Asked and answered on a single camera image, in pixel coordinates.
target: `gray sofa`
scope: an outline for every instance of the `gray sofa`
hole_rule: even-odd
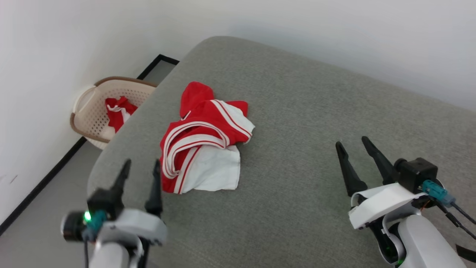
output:
[[[247,101],[256,129],[238,146],[236,190],[164,194],[169,243],[149,255],[160,267],[386,267],[370,230],[353,230],[348,220],[335,150],[341,141],[360,178],[381,185],[363,135],[391,162],[423,157],[436,164],[438,178],[476,215],[476,113],[231,37],[203,41],[178,64],[100,155],[88,194],[109,187],[131,158],[123,201],[143,208],[159,142],[179,119],[191,81],[209,85],[217,99]],[[451,245],[475,249],[437,208],[424,215]]]

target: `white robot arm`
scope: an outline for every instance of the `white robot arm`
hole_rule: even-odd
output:
[[[97,189],[88,199],[89,211],[72,212],[63,218],[61,232],[67,241],[83,241],[86,268],[144,268],[149,246],[167,241],[162,213],[160,166],[156,161],[154,181],[145,210],[124,208],[122,193],[129,175],[127,160],[109,190]],[[87,243],[95,243],[91,262]]]
[[[377,164],[383,177],[383,186],[368,189],[350,164],[343,145],[336,143],[347,194],[351,197],[352,208],[348,215],[352,227],[372,230],[382,258],[392,266],[466,267],[433,224],[421,216],[422,208],[438,206],[455,226],[464,229],[476,239],[475,235],[446,210],[445,206],[454,206],[475,223],[455,204],[456,199],[449,195],[436,179],[437,167],[423,158],[410,162],[399,159],[395,165],[391,165],[369,138],[362,137],[362,142]]]

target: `black baseboard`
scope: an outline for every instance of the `black baseboard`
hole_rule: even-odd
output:
[[[147,68],[137,77],[143,80],[154,67],[160,62],[165,61],[173,65],[177,65],[179,61],[160,54]],[[73,157],[73,155],[86,142],[84,137],[81,137],[73,147],[66,153],[66,155],[48,172],[48,174],[36,185],[36,187],[27,195],[27,197],[18,205],[18,207],[8,216],[7,219],[0,225],[0,236],[7,230],[7,228],[20,216],[20,214],[28,207],[28,205],[35,199],[35,197],[50,183],[50,181],[58,174],[58,172],[66,165],[66,163]]]
[[[147,66],[147,68],[137,77],[137,79],[143,80],[144,78],[146,78],[146,76],[150,73],[150,71],[152,71],[152,69],[154,69],[155,66],[157,66],[157,64],[160,61],[165,61],[165,62],[168,62],[168,63],[173,64],[173,65],[177,65],[179,63],[179,61],[177,61],[176,59],[172,59],[172,58],[169,58],[167,56],[164,56],[164,55],[160,54],[159,56],[157,56],[157,58],[154,59],[154,61],[152,61],[149,64],[149,66]]]

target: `plastic basket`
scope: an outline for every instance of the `plastic basket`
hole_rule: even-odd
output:
[[[153,83],[133,78],[120,76],[104,78],[77,98],[69,120],[71,128],[96,147],[104,149],[115,134],[114,128],[108,126],[105,100],[125,96],[131,104],[139,107],[156,87],[157,85]],[[91,97],[79,107],[88,95]]]

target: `red and white jersey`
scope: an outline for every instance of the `red and white jersey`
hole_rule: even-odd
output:
[[[118,100],[114,98],[106,99],[106,108],[108,110],[109,124],[114,130],[119,131],[122,125],[137,110],[137,106],[129,103],[126,97],[121,96]]]
[[[182,119],[160,142],[164,191],[236,189],[240,156],[234,144],[247,143],[255,128],[247,113],[246,102],[215,100],[210,87],[191,82],[182,94]]]

